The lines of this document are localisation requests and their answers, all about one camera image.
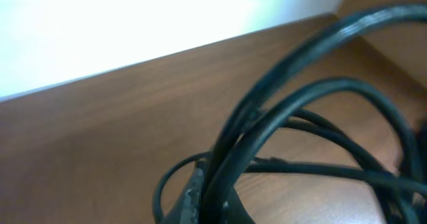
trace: brown wall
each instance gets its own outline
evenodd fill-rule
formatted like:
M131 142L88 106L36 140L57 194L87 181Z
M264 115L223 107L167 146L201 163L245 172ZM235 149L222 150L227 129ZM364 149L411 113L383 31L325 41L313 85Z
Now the brown wall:
M344 17L367 7L397 1L411 0L344 0L337 15ZM390 27L368 34L366 40L415 80L427 87L427 25L409 23Z

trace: brown wooden surface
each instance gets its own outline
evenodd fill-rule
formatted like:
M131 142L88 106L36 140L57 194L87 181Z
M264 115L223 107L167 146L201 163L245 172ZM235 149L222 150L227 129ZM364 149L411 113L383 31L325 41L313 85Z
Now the brown wooden surface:
M213 145L244 93L278 59L333 17L319 17L206 45L0 103L2 223L153 223L151 195L179 160ZM427 95L363 41L298 75L269 103L310 81L370 82L411 125ZM394 170L389 125L361 97L337 93L311 104ZM281 130L259 153L353 165L339 147ZM191 167L167 185L168 210ZM237 190L258 223L381 223L363 183L307 175L244 175Z

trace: bundled cable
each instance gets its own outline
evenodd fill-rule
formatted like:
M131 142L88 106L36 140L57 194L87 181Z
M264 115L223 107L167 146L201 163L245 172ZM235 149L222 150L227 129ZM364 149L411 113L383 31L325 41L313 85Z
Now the bundled cable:
M323 30L282 59L236 107L212 152L182 161L163 177L153 198L156 222L163 221L160 197L167 179L181 166L205 159L203 186L199 201L193 208L192 218L197 220L196 223L229 223L235 220L229 217L233 208L228 202L235 192L234 184L245 172L305 173L364 181L374 189L387 223L427 223L427 130L416 137L397 108L375 88L349 78L321 80L298 89L273 108L261 111L262 105L284 83L327 52L368 31L407 21L427 22L427 3L389 5L356 13ZM400 176L387 171L375 157L331 122L304 109L308 103L338 91L350 91L365 97L391 124L403 152ZM294 121L291 117L304 121ZM279 128L305 131L336 143L348 151L362 169L256 157L266 140ZM422 198L415 198L415 193Z

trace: wooden board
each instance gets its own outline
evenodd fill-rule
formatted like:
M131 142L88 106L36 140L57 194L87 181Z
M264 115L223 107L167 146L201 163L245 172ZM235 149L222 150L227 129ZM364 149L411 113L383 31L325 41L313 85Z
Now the wooden board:
M331 16L277 27L0 103L0 222L153 223L151 196L179 160L209 149L237 102ZM313 80L351 76L385 93L411 125L427 95L361 40L298 75L268 105ZM400 150L365 100L337 93L311 104L394 170ZM278 131L261 156L354 162L339 147ZM167 185L168 210L191 167ZM244 175L237 190L258 223L381 223L363 183L307 175Z

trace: white wall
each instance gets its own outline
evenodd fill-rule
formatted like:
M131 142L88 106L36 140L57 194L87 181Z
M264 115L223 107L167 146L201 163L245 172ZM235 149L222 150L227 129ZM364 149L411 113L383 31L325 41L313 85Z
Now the white wall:
M0 98L331 12L339 1L0 0Z

